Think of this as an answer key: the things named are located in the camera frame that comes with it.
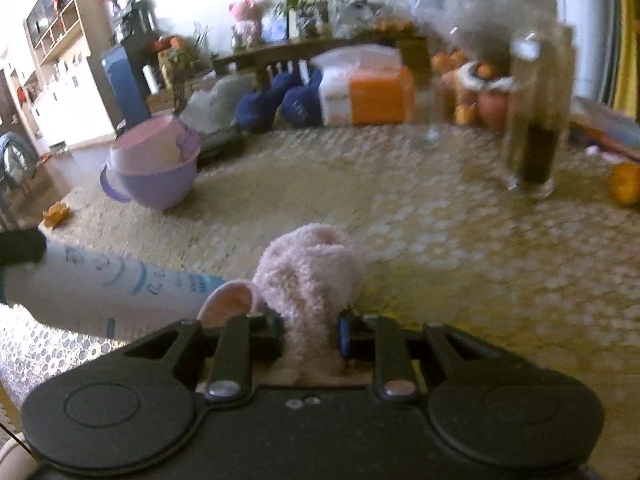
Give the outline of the pink fluffy plush cloth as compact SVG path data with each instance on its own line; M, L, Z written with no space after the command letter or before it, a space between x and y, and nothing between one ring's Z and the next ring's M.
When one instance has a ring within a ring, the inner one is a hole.
M363 288L366 268L349 237L335 226L311 223L276 238L254 278L224 283L198 312L205 328L235 315L277 312L285 326L282 356L259 365L258 382L272 386L350 387L371 380L371 367L345 361L338 319Z

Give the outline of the white tube with blue cap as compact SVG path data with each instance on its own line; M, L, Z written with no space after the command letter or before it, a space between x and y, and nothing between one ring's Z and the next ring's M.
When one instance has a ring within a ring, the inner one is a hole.
M224 280L55 242L38 263L1 270L1 301L60 330L134 340L192 320Z

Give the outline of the white bookshelf cabinet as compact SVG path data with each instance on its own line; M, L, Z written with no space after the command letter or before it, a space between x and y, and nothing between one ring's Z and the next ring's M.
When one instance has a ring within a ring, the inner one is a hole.
M111 46L104 0L1 0L1 63L37 143L114 138L122 113L102 64Z

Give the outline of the pink and purple cup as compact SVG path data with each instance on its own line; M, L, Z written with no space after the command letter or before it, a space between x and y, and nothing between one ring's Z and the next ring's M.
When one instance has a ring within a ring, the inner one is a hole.
M173 114L160 114L123 133L100 173L102 191L119 203L163 211L191 191L200 135Z

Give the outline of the blue box on floor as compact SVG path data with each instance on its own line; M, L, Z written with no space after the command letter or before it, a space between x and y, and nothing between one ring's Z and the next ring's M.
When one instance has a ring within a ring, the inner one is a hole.
M145 97L149 93L139 57L125 46L112 47L102 56L102 66L114 93L126 128L132 129L151 117Z

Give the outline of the navy dumbbell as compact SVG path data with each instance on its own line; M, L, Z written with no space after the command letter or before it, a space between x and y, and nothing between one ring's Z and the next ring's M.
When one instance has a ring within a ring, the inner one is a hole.
M235 107L235 122L247 131L269 130L286 92L299 85L298 75L289 72L277 74L268 90L242 96Z
M314 68L306 86L291 88L285 93L280 112L295 128L319 127L323 124L319 96L322 73Z

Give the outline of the grey green cap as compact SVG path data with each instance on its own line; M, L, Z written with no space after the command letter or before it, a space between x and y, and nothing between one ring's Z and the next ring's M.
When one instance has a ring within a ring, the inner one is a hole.
M191 130L209 134L227 129L234 121L242 96L253 94L253 74L232 74L219 79L210 90L195 91L179 119Z

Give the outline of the short clear drinking glass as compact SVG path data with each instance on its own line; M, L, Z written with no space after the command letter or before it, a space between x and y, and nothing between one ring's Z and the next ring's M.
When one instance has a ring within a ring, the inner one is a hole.
M442 85L433 76L429 82L416 88L413 129L418 143L424 148L436 148L442 130Z

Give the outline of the right navy dumbbell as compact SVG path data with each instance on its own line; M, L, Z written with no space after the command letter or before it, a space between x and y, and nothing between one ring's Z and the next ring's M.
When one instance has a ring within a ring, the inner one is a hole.
M314 68L306 86L291 88L285 93L280 112L295 128L319 127L323 124L319 96L322 73Z

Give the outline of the wooden tv cabinet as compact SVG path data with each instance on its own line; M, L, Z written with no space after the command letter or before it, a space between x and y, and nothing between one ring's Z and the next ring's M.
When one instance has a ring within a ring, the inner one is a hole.
M427 38L400 32L367 32L352 39L318 37L261 44L229 55L212 56L212 66L218 76L228 75L231 64L234 64L239 72L250 70L255 74L257 89L266 91L271 87L272 78L278 73L299 73L301 62L309 62L315 56L329 50L356 44L379 44L396 48L399 50L401 61L412 70L419 84L431 79L431 57L428 53Z

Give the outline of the loose orange on table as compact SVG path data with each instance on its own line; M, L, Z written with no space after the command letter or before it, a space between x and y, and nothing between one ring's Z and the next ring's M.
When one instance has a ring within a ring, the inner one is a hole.
M635 162L621 162L613 167L608 187L617 203L625 207L640 202L640 166Z

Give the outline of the pink plush toy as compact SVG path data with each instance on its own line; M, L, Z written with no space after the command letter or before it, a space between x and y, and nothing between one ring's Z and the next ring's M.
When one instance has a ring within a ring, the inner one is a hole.
M262 4L257 0L242 0L231 3L229 11L236 24L240 26L240 34L248 48L262 43Z

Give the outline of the tall glass jar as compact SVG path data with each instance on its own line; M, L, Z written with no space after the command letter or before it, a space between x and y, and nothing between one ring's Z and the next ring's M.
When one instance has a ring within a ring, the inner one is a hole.
M541 22L511 40L512 87L501 144L507 188L533 200L554 189L554 170L568 135L576 50L573 29Z

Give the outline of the clear plastic bag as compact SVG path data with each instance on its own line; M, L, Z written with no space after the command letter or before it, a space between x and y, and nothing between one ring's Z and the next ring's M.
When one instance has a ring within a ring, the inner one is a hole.
M525 0L411 0L411 13L445 44L503 70L511 63L512 36L542 18Z

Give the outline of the yellow curtain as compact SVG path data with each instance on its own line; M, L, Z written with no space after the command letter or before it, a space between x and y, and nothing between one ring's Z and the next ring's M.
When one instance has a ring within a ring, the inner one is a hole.
M613 107L636 120L639 114L637 0L620 0L620 46Z

